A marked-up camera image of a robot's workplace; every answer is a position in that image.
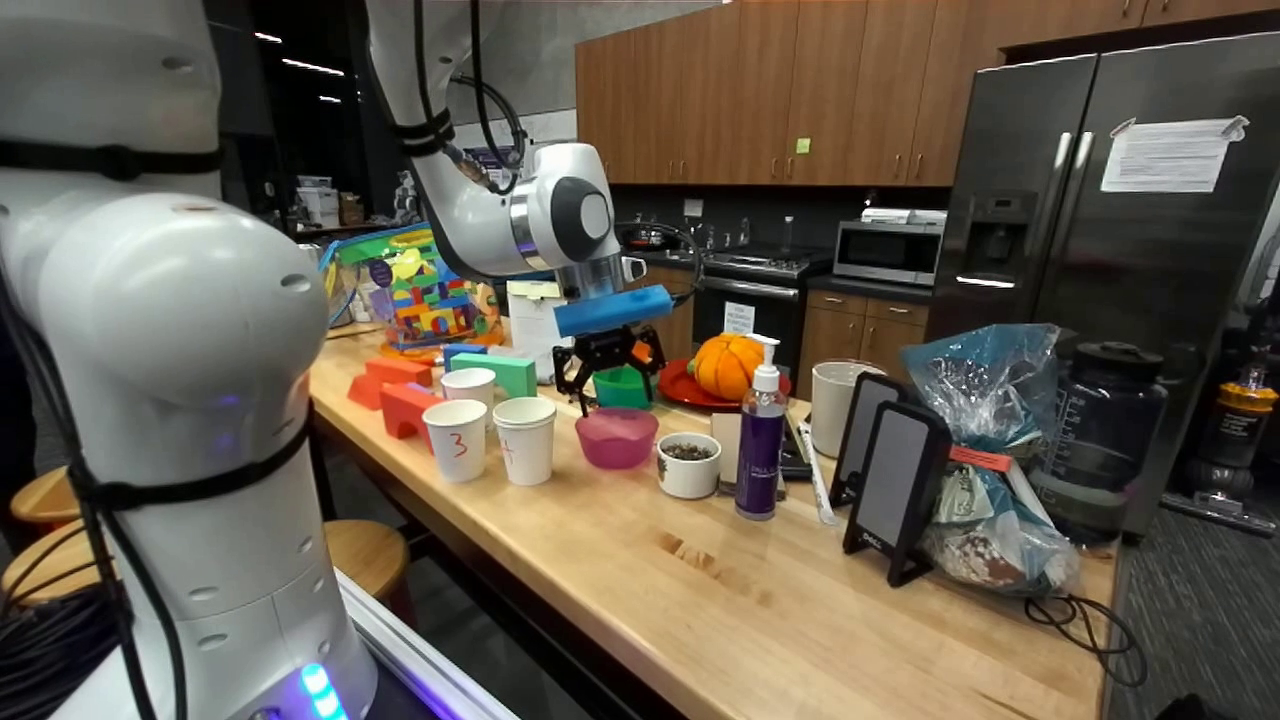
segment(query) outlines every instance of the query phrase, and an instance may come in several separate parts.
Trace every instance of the refrigerator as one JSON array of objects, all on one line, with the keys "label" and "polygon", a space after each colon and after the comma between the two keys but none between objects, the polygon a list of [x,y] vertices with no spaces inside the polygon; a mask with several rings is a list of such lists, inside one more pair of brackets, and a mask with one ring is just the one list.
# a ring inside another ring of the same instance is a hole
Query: refrigerator
[{"label": "refrigerator", "polygon": [[1229,330],[1277,283],[1280,31],[983,70],[927,338],[1046,321],[1164,358],[1142,536]]}]

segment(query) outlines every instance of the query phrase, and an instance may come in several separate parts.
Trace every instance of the kitchen island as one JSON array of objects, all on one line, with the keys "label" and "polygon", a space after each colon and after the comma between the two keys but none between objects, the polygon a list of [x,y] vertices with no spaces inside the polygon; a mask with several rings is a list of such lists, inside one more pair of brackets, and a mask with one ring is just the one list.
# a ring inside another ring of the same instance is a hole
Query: kitchen island
[{"label": "kitchen island", "polygon": [[[669,501],[650,470],[596,474],[558,399],[557,477],[442,485],[423,440],[392,440],[348,382],[375,338],[327,339],[312,404],[355,453],[394,477],[394,501],[432,509],[564,621],[587,632],[684,717],[1101,717],[1101,666],[1019,606],[943,576],[884,583],[875,556],[844,556],[844,520],[820,524],[804,487],[770,520],[730,501]],[[665,427],[703,417],[661,408]],[[1111,606],[1111,556],[1087,556],[1078,594]]]}]

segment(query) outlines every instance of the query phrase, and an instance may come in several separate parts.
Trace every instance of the stool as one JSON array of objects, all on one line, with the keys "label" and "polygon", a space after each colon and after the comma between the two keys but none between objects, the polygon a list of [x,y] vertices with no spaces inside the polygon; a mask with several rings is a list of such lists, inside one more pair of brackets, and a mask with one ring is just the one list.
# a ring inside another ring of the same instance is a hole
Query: stool
[{"label": "stool", "polygon": [[45,536],[58,524],[78,520],[78,501],[76,501],[67,470],[51,470],[51,474],[27,482],[9,501],[9,517],[18,520],[30,536]]},{"label": "stool", "polygon": [[327,520],[323,550],[331,570],[339,570],[353,583],[387,606],[405,623],[414,621],[405,587],[409,545],[394,528],[375,520]]},{"label": "stool", "polygon": [[45,534],[0,576],[5,598],[15,598],[15,606],[51,606],[87,583],[98,583],[98,572],[78,520]]}]

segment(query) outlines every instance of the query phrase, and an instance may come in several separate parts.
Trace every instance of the upper cabinet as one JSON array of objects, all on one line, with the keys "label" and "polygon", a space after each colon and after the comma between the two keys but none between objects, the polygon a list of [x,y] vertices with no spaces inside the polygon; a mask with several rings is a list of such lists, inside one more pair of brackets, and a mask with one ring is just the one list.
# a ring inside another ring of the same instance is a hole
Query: upper cabinet
[{"label": "upper cabinet", "polygon": [[580,43],[580,138],[614,184],[943,187],[971,74],[1004,50],[1268,8],[1280,0],[735,0]]}]

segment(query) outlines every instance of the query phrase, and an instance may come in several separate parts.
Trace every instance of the microwave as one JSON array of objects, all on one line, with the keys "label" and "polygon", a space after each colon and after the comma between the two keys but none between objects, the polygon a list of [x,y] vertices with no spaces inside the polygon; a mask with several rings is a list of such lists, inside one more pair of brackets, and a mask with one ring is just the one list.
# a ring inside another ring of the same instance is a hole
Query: microwave
[{"label": "microwave", "polygon": [[869,208],[835,223],[831,278],[930,289],[949,214]]}]

